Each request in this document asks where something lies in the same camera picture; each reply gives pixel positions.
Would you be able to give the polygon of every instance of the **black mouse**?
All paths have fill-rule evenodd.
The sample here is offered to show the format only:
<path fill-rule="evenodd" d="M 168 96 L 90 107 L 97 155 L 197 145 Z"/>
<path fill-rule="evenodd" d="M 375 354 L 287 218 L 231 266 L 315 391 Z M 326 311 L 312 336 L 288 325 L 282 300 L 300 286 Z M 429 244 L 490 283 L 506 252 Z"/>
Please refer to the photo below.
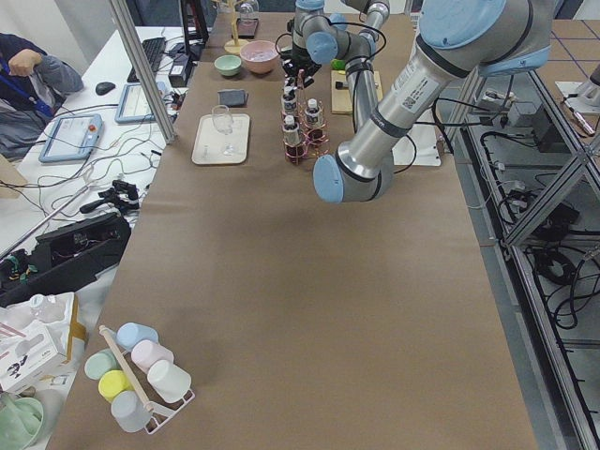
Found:
<path fill-rule="evenodd" d="M 116 86 L 114 85 L 113 82 L 99 82 L 96 85 L 96 93 L 99 96 L 103 96 L 105 94 L 108 94 L 109 92 L 111 92 Z"/>

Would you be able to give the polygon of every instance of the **cardboard box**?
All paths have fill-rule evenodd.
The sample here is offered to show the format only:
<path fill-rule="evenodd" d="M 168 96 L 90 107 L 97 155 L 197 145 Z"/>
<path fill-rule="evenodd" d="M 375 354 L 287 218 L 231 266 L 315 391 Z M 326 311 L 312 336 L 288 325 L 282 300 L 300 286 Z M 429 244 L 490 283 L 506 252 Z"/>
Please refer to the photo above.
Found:
<path fill-rule="evenodd" d="M 66 359 L 63 346 L 41 324 L 0 355 L 0 389 L 20 394 Z"/>

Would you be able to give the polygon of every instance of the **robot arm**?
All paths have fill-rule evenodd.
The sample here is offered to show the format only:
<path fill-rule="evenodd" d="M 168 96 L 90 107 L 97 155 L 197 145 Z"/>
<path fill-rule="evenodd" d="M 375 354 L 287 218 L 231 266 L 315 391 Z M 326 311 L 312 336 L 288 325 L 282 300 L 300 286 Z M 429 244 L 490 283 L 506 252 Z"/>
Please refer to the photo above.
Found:
<path fill-rule="evenodd" d="M 367 17 L 376 26 L 386 19 L 380 12 L 386 0 L 347 3 L 371 11 Z M 548 60 L 553 0 L 426 0 L 414 56 L 377 104 L 371 96 L 375 89 L 370 61 L 365 49 L 353 43 L 369 42 L 373 36 L 362 33 L 356 38 L 332 29 L 322 7 L 316 8 L 319 4 L 323 7 L 322 0 L 296 2 L 294 45 L 306 48 L 319 64 L 334 57 L 346 61 L 350 92 L 361 96 L 352 99 L 361 110 L 356 112 L 359 127 L 354 137 L 334 156 L 321 157 L 315 164 L 315 189 L 331 203 L 369 201 L 384 194 L 393 177 L 392 147 L 451 81 L 467 77 L 475 68 L 489 77 L 539 68 Z M 361 76 L 353 80 L 354 73 Z"/>

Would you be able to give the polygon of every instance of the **blue tablet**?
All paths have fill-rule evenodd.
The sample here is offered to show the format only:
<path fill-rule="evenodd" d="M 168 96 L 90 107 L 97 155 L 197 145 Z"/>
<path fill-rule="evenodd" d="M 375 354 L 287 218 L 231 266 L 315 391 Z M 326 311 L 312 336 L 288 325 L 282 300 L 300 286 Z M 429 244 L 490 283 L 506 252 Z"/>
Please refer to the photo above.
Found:
<path fill-rule="evenodd" d="M 96 146 L 101 130 L 100 114 L 59 117 L 54 120 L 38 159 L 40 162 L 86 159 Z"/>
<path fill-rule="evenodd" d="M 167 87 L 164 82 L 157 82 L 157 88 L 160 97 L 164 98 Z M 114 121 L 117 124 L 139 124 L 141 122 L 154 122 L 155 118 L 150 110 L 148 100 L 138 82 L 131 82 L 125 85 L 119 100 L 119 106 L 116 108 Z"/>

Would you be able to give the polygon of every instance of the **blue lanyard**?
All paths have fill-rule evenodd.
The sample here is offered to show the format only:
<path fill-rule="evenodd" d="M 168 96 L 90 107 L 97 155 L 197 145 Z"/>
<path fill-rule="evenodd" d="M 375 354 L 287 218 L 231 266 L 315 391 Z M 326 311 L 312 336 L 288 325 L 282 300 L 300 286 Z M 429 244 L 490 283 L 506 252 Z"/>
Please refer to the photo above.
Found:
<path fill-rule="evenodd" d="M 10 67 L 8 67 L 8 63 L 2 57 L 0 57 L 0 63 L 2 63 L 2 69 L 8 75 L 10 73 Z M 33 98 L 32 96 L 30 96 L 29 94 L 27 94 L 25 91 L 23 91 L 21 89 L 21 87 L 19 87 L 17 84 L 15 84 L 14 82 L 12 82 L 11 80 L 9 80 L 9 79 L 7 79 L 5 77 L 0 77 L 0 82 L 4 83 L 10 89 L 12 89 L 17 94 L 19 94 L 21 97 L 26 98 L 31 103 L 33 103 L 34 108 L 36 109 L 36 111 L 39 111 L 40 113 L 42 113 L 42 114 L 44 114 L 44 115 L 46 115 L 48 117 L 53 117 L 54 116 L 53 109 L 50 106 L 48 106 L 48 104 L 46 104 L 41 98 L 38 98 L 38 99 Z"/>

